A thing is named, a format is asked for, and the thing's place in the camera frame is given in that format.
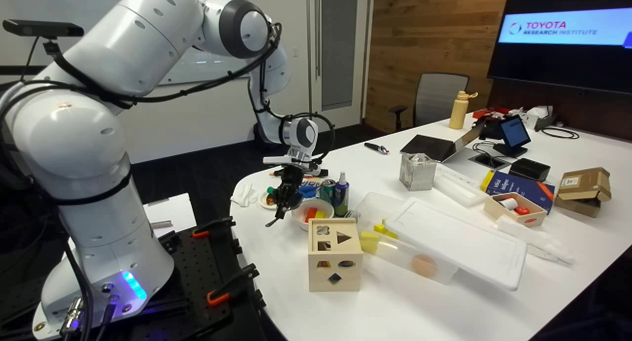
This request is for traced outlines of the white foam tray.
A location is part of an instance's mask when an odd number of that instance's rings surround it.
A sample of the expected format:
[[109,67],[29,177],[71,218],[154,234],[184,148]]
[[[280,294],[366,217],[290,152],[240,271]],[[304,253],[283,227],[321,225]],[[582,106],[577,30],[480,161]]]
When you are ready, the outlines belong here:
[[488,197],[468,177],[440,163],[436,165],[433,188],[465,208],[482,204]]

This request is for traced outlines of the dark spray bottle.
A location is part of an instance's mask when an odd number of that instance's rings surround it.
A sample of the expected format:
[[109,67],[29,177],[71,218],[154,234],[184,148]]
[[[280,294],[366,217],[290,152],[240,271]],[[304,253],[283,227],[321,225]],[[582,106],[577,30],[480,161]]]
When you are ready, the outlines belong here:
[[341,171],[339,180],[334,186],[333,206],[336,217],[345,217],[349,211],[349,187],[346,172]]

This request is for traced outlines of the blue book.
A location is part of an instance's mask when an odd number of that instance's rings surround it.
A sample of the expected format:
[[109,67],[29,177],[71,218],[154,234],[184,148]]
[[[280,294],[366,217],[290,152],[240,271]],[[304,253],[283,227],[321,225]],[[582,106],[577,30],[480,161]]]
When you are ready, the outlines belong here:
[[480,185],[480,190],[488,195],[501,193],[519,193],[535,203],[549,214],[555,199],[555,186],[546,182],[506,174],[498,170],[489,170]]

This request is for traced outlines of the white container lid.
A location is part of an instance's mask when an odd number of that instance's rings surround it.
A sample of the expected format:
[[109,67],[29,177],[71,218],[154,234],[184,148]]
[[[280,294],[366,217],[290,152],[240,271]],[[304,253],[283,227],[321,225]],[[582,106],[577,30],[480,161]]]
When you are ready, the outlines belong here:
[[527,246],[506,233],[463,220],[459,215],[409,198],[386,217],[399,239],[508,291],[517,291]]

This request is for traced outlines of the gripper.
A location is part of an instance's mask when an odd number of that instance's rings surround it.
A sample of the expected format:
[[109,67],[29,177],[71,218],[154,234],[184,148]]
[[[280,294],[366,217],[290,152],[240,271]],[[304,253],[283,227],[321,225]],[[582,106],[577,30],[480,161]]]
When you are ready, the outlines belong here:
[[287,208],[289,210],[295,210],[302,204],[303,195],[300,191],[300,185],[302,184],[304,174],[305,172],[300,166],[287,165],[282,167],[280,171],[281,184],[273,189],[273,201],[276,204],[276,220],[281,220],[285,217]]

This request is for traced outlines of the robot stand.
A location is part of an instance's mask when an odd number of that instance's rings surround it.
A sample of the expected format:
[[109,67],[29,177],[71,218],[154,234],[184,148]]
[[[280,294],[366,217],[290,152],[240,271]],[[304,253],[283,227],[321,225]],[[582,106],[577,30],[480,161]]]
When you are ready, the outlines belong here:
[[[266,305],[253,286],[255,271],[230,289],[228,300],[211,306],[208,292],[224,285],[240,268],[238,241],[228,226],[210,237],[191,230],[167,234],[175,269],[144,311],[111,323],[101,341],[267,341],[261,324]],[[47,274],[62,257],[61,242],[44,237],[0,279],[0,341],[36,341],[33,316]]]

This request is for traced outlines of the cardboard box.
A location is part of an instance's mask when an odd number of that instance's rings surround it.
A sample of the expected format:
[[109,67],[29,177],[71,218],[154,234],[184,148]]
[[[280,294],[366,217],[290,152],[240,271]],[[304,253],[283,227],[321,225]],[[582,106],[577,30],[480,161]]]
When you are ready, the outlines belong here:
[[599,166],[564,173],[554,205],[585,217],[595,218],[602,203],[611,199],[610,173]]

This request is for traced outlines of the wooden shape sorter box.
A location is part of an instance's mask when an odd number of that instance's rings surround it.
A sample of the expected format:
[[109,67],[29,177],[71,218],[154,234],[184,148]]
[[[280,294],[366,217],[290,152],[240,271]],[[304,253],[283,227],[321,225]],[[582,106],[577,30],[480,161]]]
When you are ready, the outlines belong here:
[[363,251],[353,218],[313,218],[308,228],[310,292],[357,292]]

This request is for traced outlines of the clear plastic wrap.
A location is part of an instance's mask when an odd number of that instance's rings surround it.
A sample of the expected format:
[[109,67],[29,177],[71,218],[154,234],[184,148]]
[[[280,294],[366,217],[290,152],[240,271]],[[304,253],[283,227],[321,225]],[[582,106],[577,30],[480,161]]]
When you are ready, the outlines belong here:
[[575,264],[574,256],[551,234],[523,226],[505,215],[497,218],[495,226],[496,230],[525,242],[527,252],[535,257],[568,265]]

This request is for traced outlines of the table power outlet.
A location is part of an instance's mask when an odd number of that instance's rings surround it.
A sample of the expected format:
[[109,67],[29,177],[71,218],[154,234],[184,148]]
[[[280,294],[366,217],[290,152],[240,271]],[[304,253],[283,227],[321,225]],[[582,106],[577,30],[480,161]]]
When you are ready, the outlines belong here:
[[503,170],[512,165],[511,161],[506,160],[505,156],[493,156],[489,154],[479,153],[476,156],[468,158],[468,161],[485,166],[492,170]]

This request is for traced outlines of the green drink can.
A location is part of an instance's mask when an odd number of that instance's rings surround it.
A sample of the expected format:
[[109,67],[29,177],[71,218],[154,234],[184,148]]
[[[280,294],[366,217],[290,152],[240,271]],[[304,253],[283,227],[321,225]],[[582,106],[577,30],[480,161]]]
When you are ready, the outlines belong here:
[[325,179],[320,183],[318,190],[319,199],[334,205],[336,181]]

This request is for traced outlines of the clear plastic container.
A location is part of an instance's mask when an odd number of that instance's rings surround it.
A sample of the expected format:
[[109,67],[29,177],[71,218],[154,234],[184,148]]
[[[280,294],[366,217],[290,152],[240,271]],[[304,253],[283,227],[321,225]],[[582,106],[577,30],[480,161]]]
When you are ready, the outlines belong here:
[[[354,210],[358,233],[362,230],[373,231],[374,224],[381,224],[402,204],[401,199],[381,193],[368,193]],[[377,253],[371,255],[442,284],[449,284],[459,270],[459,267],[426,248],[415,247],[399,238],[383,234]]]

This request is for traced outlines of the white box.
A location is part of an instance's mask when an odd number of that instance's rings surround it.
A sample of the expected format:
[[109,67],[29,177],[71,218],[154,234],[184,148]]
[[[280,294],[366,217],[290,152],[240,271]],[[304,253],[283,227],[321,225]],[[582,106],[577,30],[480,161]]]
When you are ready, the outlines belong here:
[[521,118],[526,129],[536,130],[541,126],[539,122],[548,117],[552,112],[552,106],[537,106],[524,112]]

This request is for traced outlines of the black orange clamp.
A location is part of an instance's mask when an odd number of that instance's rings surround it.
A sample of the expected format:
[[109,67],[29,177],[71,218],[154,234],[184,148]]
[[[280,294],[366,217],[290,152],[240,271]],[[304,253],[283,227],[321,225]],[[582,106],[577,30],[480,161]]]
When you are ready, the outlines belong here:
[[226,218],[221,218],[218,220],[213,220],[211,222],[207,222],[206,224],[203,224],[202,226],[198,226],[194,230],[192,230],[192,238],[209,237],[212,231],[214,230],[225,229],[225,228],[230,229],[231,227],[234,227],[235,225],[236,223],[233,217],[226,217]]
[[237,297],[246,291],[252,280],[259,276],[259,271],[254,263],[242,267],[217,289],[207,293],[206,301],[209,307],[216,307],[228,301],[231,297]]

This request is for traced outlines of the door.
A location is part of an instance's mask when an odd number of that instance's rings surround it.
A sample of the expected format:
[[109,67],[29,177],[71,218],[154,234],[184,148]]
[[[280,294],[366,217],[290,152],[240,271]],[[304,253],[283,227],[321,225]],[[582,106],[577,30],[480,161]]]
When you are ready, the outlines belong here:
[[337,129],[363,118],[373,0],[306,0],[310,111]]

